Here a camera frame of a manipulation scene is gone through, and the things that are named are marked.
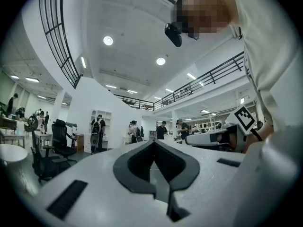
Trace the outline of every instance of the office chair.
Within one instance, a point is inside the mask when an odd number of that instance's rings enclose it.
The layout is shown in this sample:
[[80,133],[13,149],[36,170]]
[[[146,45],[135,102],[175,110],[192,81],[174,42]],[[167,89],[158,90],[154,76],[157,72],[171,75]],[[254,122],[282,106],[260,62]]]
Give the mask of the office chair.
[[68,161],[77,162],[76,160],[68,159],[69,156],[77,153],[77,149],[67,147],[66,136],[70,139],[74,139],[74,138],[67,133],[65,122],[60,119],[57,119],[56,123],[52,124],[52,130],[53,130],[52,146],[54,147],[55,153],[62,155]]
[[[57,176],[61,172],[65,171],[71,165],[67,162],[68,160],[66,158],[42,157],[37,145],[35,131],[33,128],[31,128],[31,132],[33,138],[33,147],[31,147],[31,150],[34,157],[34,162],[32,166],[34,168],[35,174],[39,177],[38,181],[41,184],[42,180],[49,181],[50,179]],[[44,146],[43,148],[48,151],[53,147]]]

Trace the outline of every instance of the ceiling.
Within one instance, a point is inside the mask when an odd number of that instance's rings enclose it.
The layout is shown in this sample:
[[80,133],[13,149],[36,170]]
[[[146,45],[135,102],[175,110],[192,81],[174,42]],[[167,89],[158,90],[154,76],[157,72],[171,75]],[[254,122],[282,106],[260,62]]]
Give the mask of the ceiling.
[[[212,97],[202,102],[186,106],[177,110],[178,118],[192,119],[201,118],[207,113],[202,113],[201,110],[207,110],[210,113],[226,114],[230,113],[231,109],[235,109],[240,105],[240,99],[245,98],[244,105],[250,105],[256,99],[256,93],[253,86],[248,83],[235,90]],[[171,118],[171,112],[161,115],[163,118]]]
[[[209,48],[233,37],[230,28],[198,41],[183,35],[177,48],[164,34],[171,6],[163,0],[89,0],[86,59],[93,78],[117,87],[109,88],[114,94],[148,98]],[[105,36],[113,38],[111,46],[103,43]],[[166,60],[163,66],[156,64],[159,57]]]
[[[19,79],[12,78],[12,80],[24,89],[35,95],[47,97],[50,102],[62,89],[38,59],[27,37],[20,14],[1,45],[0,66],[7,75],[18,76]],[[36,78],[40,82],[27,81],[26,77]],[[71,97],[66,94],[64,101],[70,103]]]

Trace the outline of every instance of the recessed light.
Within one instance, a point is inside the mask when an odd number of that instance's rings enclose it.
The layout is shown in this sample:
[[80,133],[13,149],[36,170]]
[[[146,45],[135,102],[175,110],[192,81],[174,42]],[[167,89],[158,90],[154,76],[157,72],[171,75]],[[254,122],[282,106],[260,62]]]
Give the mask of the recessed light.
[[82,61],[83,67],[86,68],[86,64],[85,64],[85,61],[84,61],[84,57],[81,57],[81,61]]
[[105,36],[104,39],[103,39],[103,42],[104,42],[104,44],[106,44],[106,45],[112,45],[113,42],[114,42],[114,40],[113,40],[113,38],[110,37],[110,36]]
[[196,80],[196,77],[194,77],[192,74],[188,73],[187,74],[189,77],[191,77],[193,80]]
[[114,86],[110,86],[110,85],[106,85],[107,87],[111,87],[111,88],[116,88],[116,87],[114,87]]
[[158,58],[156,62],[159,66],[163,66],[165,64],[165,59],[164,58]]
[[38,79],[36,78],[26,78],[28,81],[33,81],[33,82],[40,82]]

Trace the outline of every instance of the black metal railing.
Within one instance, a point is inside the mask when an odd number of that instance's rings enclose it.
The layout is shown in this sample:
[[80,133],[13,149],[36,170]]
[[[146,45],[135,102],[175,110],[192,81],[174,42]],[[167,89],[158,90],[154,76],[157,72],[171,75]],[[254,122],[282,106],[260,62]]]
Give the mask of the black metal railing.
[[153,102],[144,101],[141,99],[131,98],[128,96],[122,96],[117,94],[115,94],[115,96],[122,99],[123,102],[125,102],[127,105],[129,105],[132,108],[155,111],[155,103]]
[[63,0],[39,0],[39,9],[43,30],[53,56],[66,78],[76,88],[82,75],[77,72],[67,43]]
[[203,90],[206,86],[210,84],[216,84],[221,78],[235,72],[243,71],[243,60],[244,52],[237,54],[236,56],[230,58],[221,65],[213,68],[209,72],[203,74],[197,79],[187,83],[186,85],[178,88],[173,93],[168,94],[161,100],[155,103],[155,110],[160,109],[166,105],[172,104],[178,100],[181,100],[193,93]]

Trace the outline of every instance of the round white table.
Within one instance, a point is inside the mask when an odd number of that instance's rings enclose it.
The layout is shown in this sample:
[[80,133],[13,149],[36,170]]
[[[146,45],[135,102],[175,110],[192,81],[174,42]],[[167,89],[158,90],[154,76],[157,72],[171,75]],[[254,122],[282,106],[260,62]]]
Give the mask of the round white table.
[[0,159],[6,162],[18,162],[27,157],[27,151],[20,147],[10,144],[0,145]]

